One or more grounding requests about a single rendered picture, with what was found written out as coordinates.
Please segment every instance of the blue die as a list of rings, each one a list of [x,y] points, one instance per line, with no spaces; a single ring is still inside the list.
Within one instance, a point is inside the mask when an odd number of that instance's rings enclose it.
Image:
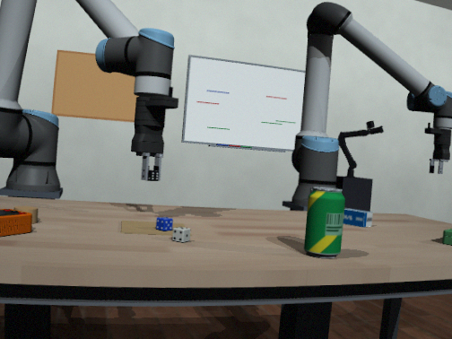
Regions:
[[[168,217],[158,217],[156,230],[172,230],[172,218]]]

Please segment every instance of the green block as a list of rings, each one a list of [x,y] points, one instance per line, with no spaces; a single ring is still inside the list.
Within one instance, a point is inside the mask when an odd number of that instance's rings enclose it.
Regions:
[[[443,243],[446,245],[452,245],[452,229],[444,230]]]

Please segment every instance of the green soda can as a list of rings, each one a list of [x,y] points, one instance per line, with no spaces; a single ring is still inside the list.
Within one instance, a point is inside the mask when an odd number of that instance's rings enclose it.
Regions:
[[[313,187],[308,199],[305,251],[310,256],[335,258],[341,252],[343,210],[342,189]]]

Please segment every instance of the red line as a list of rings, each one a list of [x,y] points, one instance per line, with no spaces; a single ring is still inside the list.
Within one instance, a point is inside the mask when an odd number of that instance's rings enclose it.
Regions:
[[[269,95],[267,95],[266,97],[267,97],[267,98],[272,98],[272,99],[287,100],[287,98],[279,98],[279,97],[277,97],[277,96],[269,96]]]

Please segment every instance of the table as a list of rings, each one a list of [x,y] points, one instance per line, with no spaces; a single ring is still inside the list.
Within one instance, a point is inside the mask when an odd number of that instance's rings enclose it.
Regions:
[[[345,225],[341,254],[319,259],[304,252],[301,211],[0,197],[0,208],[19,205],[38,207],[39,222],[0,238],[6,339],[49,337],[50,305],[263,304],[282,304],[280,339],[327,338],[333,301],[369,299],[385,299],[380,338],[396,338],[403,297],[452,293],[450,224],[407,214]],[[122,221],[159,216],[183,222],[191,241],[121,233]],[[39,325],[23,324],[31,317]]]

